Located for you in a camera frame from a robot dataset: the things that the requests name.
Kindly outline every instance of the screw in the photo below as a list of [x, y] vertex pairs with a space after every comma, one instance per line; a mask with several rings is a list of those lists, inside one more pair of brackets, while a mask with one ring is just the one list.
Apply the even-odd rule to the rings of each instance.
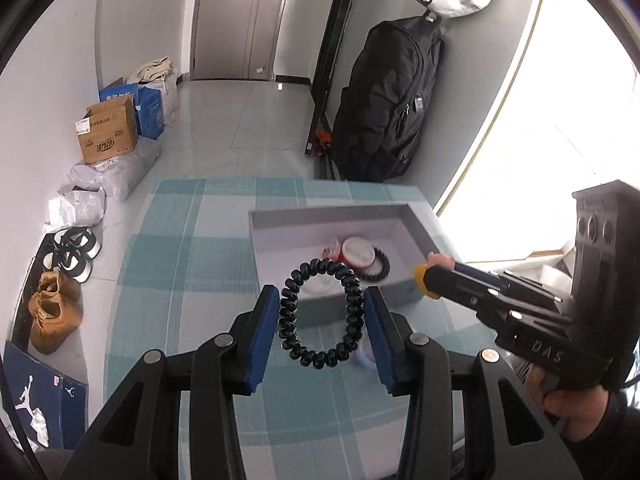
[[429, 342], [429, 337], [421, 332], [414, 332], [409, 336], [409, 341], [416, 346], [425, 346]]
[[485, 350], [482, 350], [482, 359], [484, 359], [488, 363], [497, 363], [500, 359], [500, 354], [498, 354], [498, 352], [496, 352], [492, 348], [487, 348]]
[[143, 359], [146, 364], [152, 365], [153, 363], [157, 363], [162, 358], [162, 352], [159, 350], [149, 350]]
[[228, 333], [218, 334], [216, 338], [213, 340], [216, 346], [220, 346], [220, 347], [229, 346], [231, 343], [233, 343], [233, 341], [234, 341], [234, 337]]

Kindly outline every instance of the blue gripper pad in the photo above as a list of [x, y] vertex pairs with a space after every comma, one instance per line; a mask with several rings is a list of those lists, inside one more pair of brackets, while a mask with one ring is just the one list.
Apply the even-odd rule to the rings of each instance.
[[250, 324], [256, 323], [254, 336], [249, 344], [246, 360], [245, 387], [254, 393], [258, 384], [264, 379], [273, 334], [278, 324], [280, 309], [280, 293], [273, 285], [265, 285], [255, 303], [253, 314], [259, 314], [258, 319], [251, 319]]
[[386, 329], [388, 323], [382, 319], [381, 312], [382, 316], [386, 312], [388, 320], [393, 323], [380, 290], [376, 286], [370, 286], [364, 291], [364, 321], [367, 325], [373, 356], [376, 359], [380, 382], [386, 386], [388, 393], [393, 394], [398, 387], [398, 378], [394, 367], [394, 350], [388, 338]]

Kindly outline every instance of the black sleeve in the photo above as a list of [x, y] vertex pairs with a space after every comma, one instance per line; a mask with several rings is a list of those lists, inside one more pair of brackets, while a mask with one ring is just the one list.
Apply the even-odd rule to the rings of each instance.
[[581, 442], [565, 441], [584, 480], [640, 478], [640, 412], [624, 394], [609, 394], [600, 425]]

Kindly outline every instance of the tile floor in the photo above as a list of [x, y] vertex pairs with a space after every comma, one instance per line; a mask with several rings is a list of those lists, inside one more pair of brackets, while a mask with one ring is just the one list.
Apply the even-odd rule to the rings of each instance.
[[253, 81], [196, 81], [178, 87], [180, 114], [160, 137], [149, 174], [123, 203], [108, 200], [95, 231], [102, 251], [82, 286], [84, 320], [60, 349], [38, 355], [89, 384], [89, 422], [102, 407], [104, 348], [111, 301], [129, 236], [154, 183], [163, 178], [265, 176], [313, 178], [304, 153], [314, 110], [309, 88]]

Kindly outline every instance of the black and white sneaker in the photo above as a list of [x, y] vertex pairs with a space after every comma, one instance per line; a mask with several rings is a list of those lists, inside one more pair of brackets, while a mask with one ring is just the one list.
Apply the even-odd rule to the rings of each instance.
[[92, 270], [91, 260], [78, 249], [69, 246], [54, 248], [44, 256], [43, 264], [47, 270], [59, 267], [78, 283], [88, 280]]
[[88, 227], [71, 227], [70, 229], [62, 229], [54, 235], [54, 243], [61, 247], [72, 247], [82, 253], [83, 256], [93, 259], [95, 258], [102, 245], [95, 237], [95, 233]]

